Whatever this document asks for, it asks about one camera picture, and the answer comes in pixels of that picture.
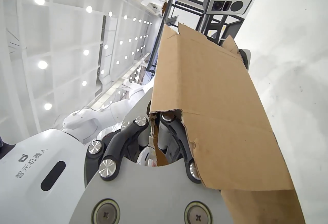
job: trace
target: ceiling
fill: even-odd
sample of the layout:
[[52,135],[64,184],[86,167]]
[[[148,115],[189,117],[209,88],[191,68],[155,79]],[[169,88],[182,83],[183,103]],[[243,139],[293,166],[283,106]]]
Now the ceiling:
[[151,51],[160,22],[153,13],[140,0],[0,0],[4,141],[58,127],[107,91]]

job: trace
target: ceiling light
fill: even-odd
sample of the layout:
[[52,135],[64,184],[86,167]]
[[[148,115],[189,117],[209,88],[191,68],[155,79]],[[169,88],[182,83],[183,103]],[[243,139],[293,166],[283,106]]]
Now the ceiling light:
[[44,70],[45,68],[48,67],[48,63],[46,63],[45,61],[40,61],[40,62],[38,63],[38,67],[39,67],[40,69]]
[[52,107],[53,107],[53,105],[51,103],[48,103],[48,102],[44,105],[45,110],[50,110]]
[[34,0],[34,2],[40,6],[44,5],[44,0]]
[[87,8],[85,10],[87,11],[87,13],[91,13],[92,12],[92,7],[91,6],[87,6]]

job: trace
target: black metal frame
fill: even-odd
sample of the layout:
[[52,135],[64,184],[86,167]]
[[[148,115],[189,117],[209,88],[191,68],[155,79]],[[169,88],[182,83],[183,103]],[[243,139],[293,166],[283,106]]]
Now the black metal frame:
[[[187,1],[190,1],[190,2],[193,2],[193,3],[196,3],[198,5],[203,6],[203,2],[199,1],[199,0],[187,0]],[[157,38],[155,40],[155,44],[154,44],[154,47],[152,49],[152,52],[151,52],[151,55],[150,55],[150,58],[149,58],[149,62],[148,62],[147,68],[146,68],[146,71],[148,71],[150,73],[153,73],[153,74],[155,73],[155,70],[153,70],[152,68],[156,68],[156,65],[154,63],[155,62],[155,57],[156,57],[158,47],[159,47],[159,43],[160,43],[160,40],[161,40],[161,37],[162,37],[164,24],[166,22],[166,19],[169,17],[171,7],[173,7],[173,10],[175,8],[179,8],[179,9],[182,9],[184,11],[187,11],[187,12],[190,12],[192,14],[200,16],[200,18],[198,20],[198,23],[197,23],[197,26],[196,26],[196,30],[200,31],[202,34],[205,34],[206,36],[207,36],[209,30],[217,30],[218,32],[216,33],[215,38],[208,37],[208,36],[207,36],[207,38],[209,40],[211,40],[212,42],[218,44],[218,45],[221,45],[222,42],[223,42],[222,40],[220,40],[220,33],[219,32],[222,30],[224,25],[226,25],[226,29],[225,29],[225,32],[223,33],[222,37],[227,36],[227,31],[228,31],[229,26],[238,26],[239,25],[239,28],[240,28],[240,26],[244,22],[244,18],[242,18],[238,15],[229,15],[229,16],[237,19],[237,21],[232,22],[232,23],[226,23],[228,15],[223,15],[221,20],[217,20],[217,19],[213,18],[213,15],[204,14],[203,10],[201,10],[197,7],[193,7],[191,5],[185,4],[185,3],[180,2],[180,1],[175,1],[175,3],[173,3],[173,0],[169,0],[167,2],[167,6],[166,6],[165,13],[163,15],[162,23],[159,27]]]

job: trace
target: torn cardboard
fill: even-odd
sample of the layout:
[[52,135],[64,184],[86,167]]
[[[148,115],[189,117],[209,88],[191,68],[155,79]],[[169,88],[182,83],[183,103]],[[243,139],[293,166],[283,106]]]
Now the torn cardboard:
[[[206,187],[222,190],[235,223],[271,223],[252,222],[258,214],[247,216],[250,210],[239,208],[237,200],[257,204],[252,192],[262,191],[273,201],[270,195],[284,190],[293,193],[295,208],[299,202],[238,47],[232,37],[220,47],[187,26],[179,24],[178,30],[164,27],[150,111],[181,110],[200,178]],[[284,206],[281,197],[274,201],[278,207]],[[293,216],[303,219],[301,210]]]

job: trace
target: robot logo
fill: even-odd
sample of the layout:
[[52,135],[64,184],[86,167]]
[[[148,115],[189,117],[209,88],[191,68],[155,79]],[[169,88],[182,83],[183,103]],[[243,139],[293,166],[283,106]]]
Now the robot logo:
[[26,159],[28,159],[28,155],[23,154],[23,156],[19,159],[19,162],[24,162]]

